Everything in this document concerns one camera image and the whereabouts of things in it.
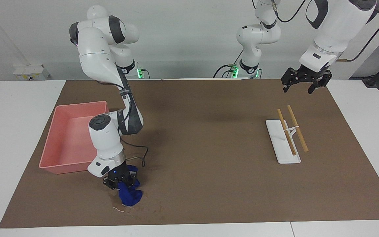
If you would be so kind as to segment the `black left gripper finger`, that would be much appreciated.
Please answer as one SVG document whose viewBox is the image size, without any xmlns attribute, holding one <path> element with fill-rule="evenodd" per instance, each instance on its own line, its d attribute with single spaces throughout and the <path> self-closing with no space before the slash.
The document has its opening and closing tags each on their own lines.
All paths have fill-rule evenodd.
<svg viewBox="0 0 379 237">
<path fill-rule="evenodd" d="M 331 78 L 331 72 L 324 72 L 322 75 L 311 76 L 310 80 L 312 84 L 307 90 L 308 94 L 312 94 L 317 88 L 326 87 Z"/>
<path fill-rule="evenodd" d="M 286 72 L 281 77 L 281 82 L 283 84 L 283 92 L 286 93 L 291 85 L 297 84 L 297 74 L 298 70 L 293 68 L 288 68 Z"/>
</svg>

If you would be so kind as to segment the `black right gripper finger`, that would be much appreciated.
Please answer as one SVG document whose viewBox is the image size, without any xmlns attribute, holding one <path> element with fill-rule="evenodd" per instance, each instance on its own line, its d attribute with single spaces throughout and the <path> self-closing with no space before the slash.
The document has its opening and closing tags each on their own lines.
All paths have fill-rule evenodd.
<svg viewBox="0 0 379 237">
<path fill-rule="evenodd" d="M 110 188 L 111 190 L 119 190 L 118 184 L 121 182 L 120 179 L 117 177 L 110 178 L 110 177 L 104 177 L 103 178 L 103 184 Z"/>
<path fill-rule="evenodd" d="M 136 189 L 140 187 L 140 182 L 137 178 L 137 173 L 131 173 L 127 177 L 127 187 L 130 189 Z"/>
</svg>

